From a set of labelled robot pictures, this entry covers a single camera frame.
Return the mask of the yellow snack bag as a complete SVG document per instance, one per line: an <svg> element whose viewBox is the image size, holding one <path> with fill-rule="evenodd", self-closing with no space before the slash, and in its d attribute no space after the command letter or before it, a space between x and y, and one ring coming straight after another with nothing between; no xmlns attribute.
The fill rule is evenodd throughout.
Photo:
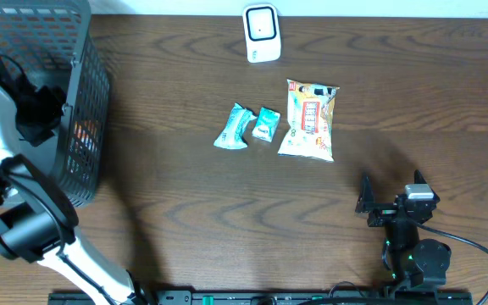
<svg viewBox="0 0 488 305"><path fill-rule="evenodd" d="M332 125L338 86L287 80L287 122L279 155L333 162Z"/></svg>

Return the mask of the small teal tissue pack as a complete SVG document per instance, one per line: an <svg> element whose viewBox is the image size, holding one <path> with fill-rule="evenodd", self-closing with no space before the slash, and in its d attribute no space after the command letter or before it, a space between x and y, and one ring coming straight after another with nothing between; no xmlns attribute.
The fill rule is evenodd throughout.
<svg viewBox="0 0 488 305"><path fill-rule="evenodd" d="M256 125L252 130L252 136L263 141L272 142L279 122L280 113L269 108L261 108Z"/></svg>

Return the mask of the light green pack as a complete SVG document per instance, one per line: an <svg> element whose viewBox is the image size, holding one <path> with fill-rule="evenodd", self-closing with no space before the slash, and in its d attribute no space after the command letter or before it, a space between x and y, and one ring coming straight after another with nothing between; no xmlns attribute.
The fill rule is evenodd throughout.
<svg viewBox="0 0 488 305"><path fill-rule="evenodd" d="M247 148L247 143L243 139L243 134L247 129L247 125L254 121L257 116L252 110L243 108L239 103L236 103L230 111L230 116L227 123L214 141L215 147L240 150Z"/></svg>

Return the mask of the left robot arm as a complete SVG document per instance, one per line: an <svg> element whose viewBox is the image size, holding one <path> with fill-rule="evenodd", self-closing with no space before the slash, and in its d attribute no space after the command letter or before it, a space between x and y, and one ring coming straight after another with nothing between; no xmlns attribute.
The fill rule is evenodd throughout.
<svg viewBox="0 0 488 305"><path fill-rule="evenodd" d="M105 258L82 234L75 208L20 147L53 137L66 95L36 88L25 74L14 78L0 54L0 255L49 268L96 304L154 304L130 271Z"/></svg>

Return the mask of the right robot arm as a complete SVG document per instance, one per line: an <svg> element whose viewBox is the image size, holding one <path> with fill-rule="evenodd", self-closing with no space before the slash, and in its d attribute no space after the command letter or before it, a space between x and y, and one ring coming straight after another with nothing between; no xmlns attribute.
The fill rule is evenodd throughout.
<svg viewBox="0 0 488 305"><path fill-rule="evenodd" d="M361 179L355 212L368 215L369 227L385 229L382 261L393 274L393 282L383 289L386 296L406 291L433 293L446 284L451 248L434 239L421 239L418 230L432 218L439 201L417 170L413 183L388 203L376 202L369 177Z"/></svg>

